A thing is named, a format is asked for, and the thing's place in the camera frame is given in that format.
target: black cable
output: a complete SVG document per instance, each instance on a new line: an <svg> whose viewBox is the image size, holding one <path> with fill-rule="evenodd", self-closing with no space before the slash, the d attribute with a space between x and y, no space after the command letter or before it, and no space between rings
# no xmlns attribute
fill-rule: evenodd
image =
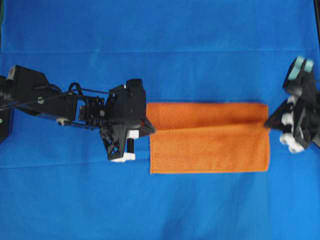
<svg viewBox="0 0 320 240"><path fill-rule="evenodd" d="M38 89L44 89L48 86L41 86L41 87L37 87L37 90ZM41 99L37 99L37 100L32 100L32 101L25 101L25 102L21 102L21 103L15 103L15 104L12 104L12 105L7 105L5 107L0 107L0 111L4 111L4 110L7 110L7 109L11 109L11 108L15 108L15 107L18 107L18 106L21 106L21 105L27 105L27 104L35 104L37 103L38 101L45 101L45 100L50 100L50 99L56 99L56 98L59 98L59 97L62 97L64 95L67 95L67 94L70 94L72 92L75 92L77 91L79 93L79 95L77 95L77 97L79 98L85 98L86 96L84 96L82 94L82 91L86 91L86 92L93 92L93 93L101 93L101 94L109 94L109 92L107 91L97 91L97 90L91 90L91 89L86 89L86 88L76 88L76 89L71 89L71 90L68 90L68 91L65 91L65 92L62 92L61 94L58 94L58 95L55 95L55 96L48 96L48 97L44 97L44 98L41 98Z"/></svg>
<svg viewBox="0 0 320 240"><path fill-rule="evenodd" d="M62 90L60 89L60 87L58 87L58 86L56 86L54 84L47 84L47 85L44 85L44 86L37 86L37 87L34 88L34 90L41 90L41 89L48 89L48 88L55 89L60 94L62 93Z"/></svg>
<svg viewBox="0 0 320 240"><path fill-rule="evenodd" d="M21 103L15 103L15 104L12 104L12 105L7 105L5 107L0 107L0 111L4 111L4 110L7 110L7 109L11 109L11 108L15 108L15 107L18 107L20 105L26 105L26 104L35 104L37 103L38 101L44 101L44 100L50 100L50 99L56 99L56 98L59 98L59 97L62 97L64 95L67 95L69 93L72 93L76 91L76 89L74 90L70 90L70 91L65 91L61 94L58 94L58 95L55 95L55 96L48 96L48 97L44 97L44 98L41 98L41 99L37 99L37 100L32 100L32 101L25 101L25 102L21 102Z"/></svg>
<svg viewBox="0 0 320 240"><path fill-rule="evenodd" d="M81 90L86 91L86 92L98 93L98 94L110 94L109 91L97 91L97 90L91 90L91 89L87 89L87 88L81 88Z"/></svg>

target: cable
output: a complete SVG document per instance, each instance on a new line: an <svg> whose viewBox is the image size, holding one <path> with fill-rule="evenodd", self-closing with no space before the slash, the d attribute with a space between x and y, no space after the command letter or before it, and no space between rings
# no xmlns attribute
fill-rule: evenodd
<svg viewBox="0 0 320 240"><path fill-rule="evenodd" d="M43 89L43 88L46 88L46 87L48 87L48 86L41 86L41 87L38 87L37 90L38 89ZM0 107L0 112L4 111L4 110L7 110L7 109L19 107L21 105L35 104L40 100L44 101L44 100L56 99L56 98L62 97L64 95L70 94L70 93L75 92L75 91L78 91L78 93L79 93L79 95L77 95L77 97L80 97L80 98L82 97L83 98L85 96L82 94L81 90L82 91L86 91L86 92L93 92L93 93L110 94L110 92L107 92L107 91L97 91L97 90L91 90L91 89L86 89L86 88L80 88L80 85L79 85L79 87L76 88L76 89L70 89L68 91L62 92L61 94L58 94L58 95L55 95L55 96L48 96L48 97L44 97L44 98L37 99L37 100L25 101L25 102L21 102L21 103L15 103L15 104L12 104L12 105L7 105L5 107Z"/></svg>
<svg viewBox="0 0 320 240"><path fill-rule="evenodd" d="M7 109L11 109L11 108L15 108L15 107L18 107L18 106L21 106L21 105L26 105L26 104L35 104L37 103L38 101L44 101L44 100L50 100L50 99L56 99L56 98L59 98L59 97L62 97L64 95L67 95L71 92L74 92L76 91L76 89L74 90L70 90L70 91L65 91L61 94L58 94L56 96L48 96L48 97L44 97L44 98L41 98L41 99L37 99L37 100L32 100L32 101L25 101L25 102L21 102L21 103L15 103L15 104L12 104L12 105L7 105L5 107L0 107L0 111L4 111L4 110L7 110Z"/></svg>

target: blue background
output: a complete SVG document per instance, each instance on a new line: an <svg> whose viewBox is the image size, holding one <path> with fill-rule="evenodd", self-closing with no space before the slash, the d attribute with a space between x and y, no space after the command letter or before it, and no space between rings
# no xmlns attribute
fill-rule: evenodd
<svg viewBox="0 0 320 240"><path fill-rule="evenodd" d="M149 102L273 112L298 55L319 78L311 0L4 1L0 74L18 64L63 90L142 78ZM279 136L268 172L150 175L147 137L136 161L107 162L97 131L16 110L0 145L0 239L319 239L320 150L291 154Z"/></svg>

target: black metal frame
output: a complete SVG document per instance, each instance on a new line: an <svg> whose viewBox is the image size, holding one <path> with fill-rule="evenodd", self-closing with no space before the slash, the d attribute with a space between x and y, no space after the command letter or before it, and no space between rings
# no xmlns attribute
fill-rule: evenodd
<svg viewBox="0 0 320 240"><path fill-rule="evenodd" d="M83 91L108 94L108 98L87 96ZM84 105L75 121L78 101ZM0 143L10 134L12 108L62 126L100 129L109 160L124 156L129 131L138 130L139 137L156 131L146 116L146 91L141 79L130 79L109 92L81 88L73 82L68 91L62 92L43 73L16 65L8 78L0 78ZM134 152L133 139L127 140L127 149Z"/></svg>

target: folded towel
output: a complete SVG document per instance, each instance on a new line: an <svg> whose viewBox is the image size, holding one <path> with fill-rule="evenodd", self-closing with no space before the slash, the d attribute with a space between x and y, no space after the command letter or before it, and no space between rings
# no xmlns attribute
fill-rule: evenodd
<svg viewBox="0 0 320 240"><path fill-rule="evenodd" d="M149 103L150 172L261 172L269 165L268 107L259 103Z"/></svg>

